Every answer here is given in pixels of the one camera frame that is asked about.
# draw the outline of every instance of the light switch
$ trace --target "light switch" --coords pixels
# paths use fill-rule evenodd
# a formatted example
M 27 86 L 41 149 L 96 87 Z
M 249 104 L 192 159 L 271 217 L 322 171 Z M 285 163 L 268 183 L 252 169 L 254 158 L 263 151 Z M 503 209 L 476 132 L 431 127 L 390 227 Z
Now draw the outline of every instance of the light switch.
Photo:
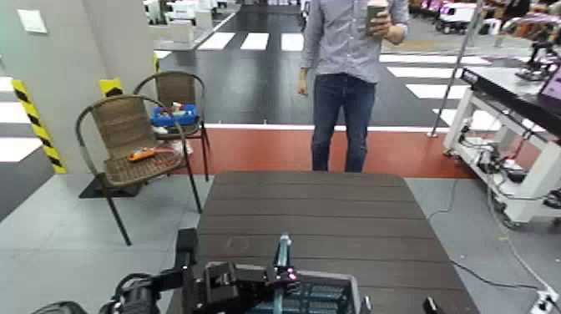
M 22 21 L 23 29 L 31 33 L 47 33 L 45 22 L 41 18 L 39 10 L 18 9 L 19 19 Z

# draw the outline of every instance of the wicker chair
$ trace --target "wicker chair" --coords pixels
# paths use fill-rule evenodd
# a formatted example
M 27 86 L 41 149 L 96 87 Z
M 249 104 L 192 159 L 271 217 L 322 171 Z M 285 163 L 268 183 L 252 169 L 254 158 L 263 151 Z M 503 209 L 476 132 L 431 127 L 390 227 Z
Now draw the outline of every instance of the wicker chair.
M 156 82 L 158 100 L 166 107 L 171 108 L 173 102 L 181 104 L 197 104 L 196 84 L 201 87 L 200 103 L 197 104 L 198 114 L 196 121 L 192 125 L 183 125 L 183 133 L 187 139 L 200 139 L 203 153 L 203 163 L 205 164 L 205 179 L 209 181 L 209 166 L 206 159 L 206 150 L 210 148 L 209 135 L 205 128 L 205 95 L 206 87 L 203 80 L 198 76 L 182 71 L 165 71 L 156 73 L 145 78 L 134 89 L 133 94 L 140 93 L 140 90 L 151 80 Z M 156 134 L 156 139 L 179 139 L 179 133 L 175 127 L 169 128 L 169 134 Z
M 164 107 L 163 104 L 156 100 L 139 95 L 108 97 L 99 100 L 82 111 L 76 120 L 75 128 L 83 159 L 101 184 L 102 192 L 109 203 L 111 212 L 127 246 L 131 245 L 131 241 L 124 228 L 123 221 L 121 221 L 119 213 L 115 208 L 109 188 L 145 183 L 148 179 L 168 174 L 170 171 L 181 167 L 184 159 L 190 174 L 191 187 L 193 188 L 197 208 L 199 213 L 201 212 L 199 194 L 191 173 L 185 147 L 185 136 L 181 129 L 179 129 L 179 137 L 183 141 L 184 158 L 173 150 L 163 150 L 152 158 L 134 163 L 128 161 L 128 156 L 132 151 L 158 145 L 144 108 L 144 101 Z M 98 172 L 96 169 L 81 132 L 82 121 L 90 113 L 109 153 L 109 159 L 104 162 L 105 172 L 103 173 Z

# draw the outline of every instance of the chair seat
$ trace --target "chair seat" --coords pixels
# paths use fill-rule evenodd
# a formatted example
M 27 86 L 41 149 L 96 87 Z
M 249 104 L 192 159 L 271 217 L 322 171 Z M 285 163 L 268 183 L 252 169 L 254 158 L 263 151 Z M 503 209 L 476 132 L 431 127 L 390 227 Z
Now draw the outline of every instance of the chair seat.
M 169 127 L 169 128 L 166 128 L 166 129 L 168 131 L 173 131 L 176 128 L 175 127 Z M 185 134 L 185 136 L 191 136 L 191 135 L 199 132 L 200 125 L 198 123 L 197 124 L 192 124 L 192 125 L 182 125 L 181 129 L 183 130 L 183 134 Z M 154 136 L 158 140 L 181 139 L 181 135 L 179 135 L 179 132 L 173 132 L 173 133 L 170 132 L 168 134 L 154 133 Z
M 146 181 L 179 168 L 183 156 L 176 152 L 159 152 L 154 157 L 131 163 L 127 157 L 105 160 L 105 178 L 112 186 L 126 186 Z

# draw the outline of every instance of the power strip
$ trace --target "power strip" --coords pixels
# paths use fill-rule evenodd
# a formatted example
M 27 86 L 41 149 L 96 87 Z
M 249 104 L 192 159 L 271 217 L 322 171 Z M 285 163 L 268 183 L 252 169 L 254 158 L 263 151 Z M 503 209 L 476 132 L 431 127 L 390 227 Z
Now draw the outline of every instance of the power strip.
M 555 302 L 559 300 L 559 294 L 551 287 L 546 291 L 538 291 L 538 299 L 533 304 L 530 314 L 549 314 L 553 310 L 553 304 L 546 300 L 548 296 Z

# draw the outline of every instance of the blue container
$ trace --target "blue container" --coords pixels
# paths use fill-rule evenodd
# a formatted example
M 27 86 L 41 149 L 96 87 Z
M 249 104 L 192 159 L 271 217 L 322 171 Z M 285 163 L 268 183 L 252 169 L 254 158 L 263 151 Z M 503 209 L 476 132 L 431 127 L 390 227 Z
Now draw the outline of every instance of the blue container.
M 150 121 L 153 126 L 174 126 L 175 120 L 180 125 L 192 125 L 197 118 L 197 106 L 194 104 L 184 104 L 181 110 L 184 110 L 185 114 L 179 117 L 158 117 L 158 114 L 164 112 L 165 109 L 156 107 Z

